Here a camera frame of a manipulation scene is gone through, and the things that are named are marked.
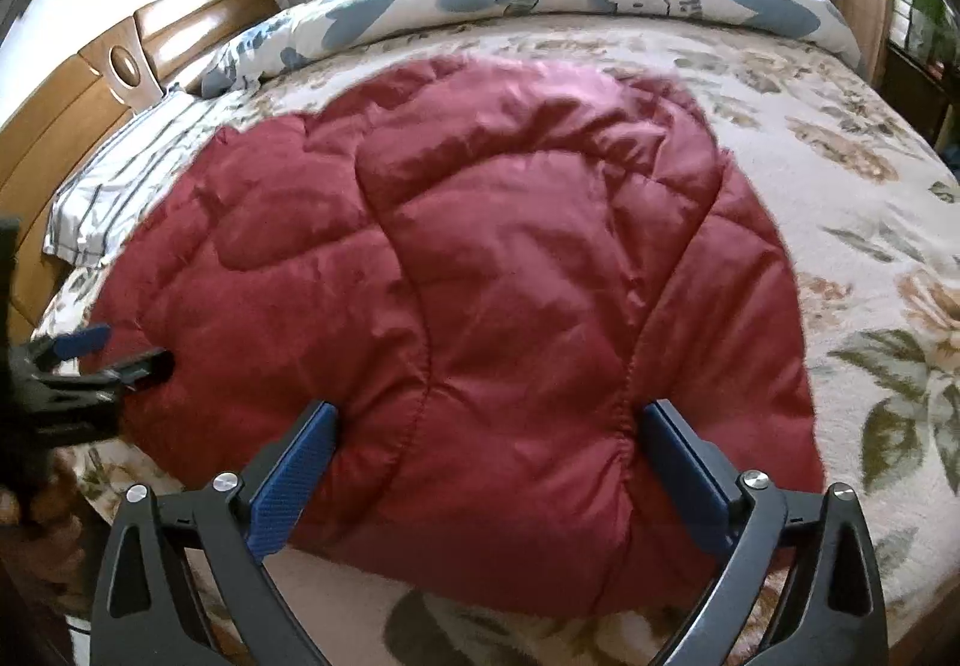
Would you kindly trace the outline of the person's left hand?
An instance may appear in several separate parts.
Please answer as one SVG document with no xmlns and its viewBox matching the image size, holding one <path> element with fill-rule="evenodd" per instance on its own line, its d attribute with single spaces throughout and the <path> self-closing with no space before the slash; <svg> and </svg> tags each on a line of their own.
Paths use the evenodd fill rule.
<svg viewBox="0 0 960 666">
<path fill-rule="evenodd" d="M 70 451 L 52 455 L 47 481 L 29 503 L 2 489 L 2 567 L 32 601 L 60 601 L 80 581 L 83 525 Z"/>
</svg>

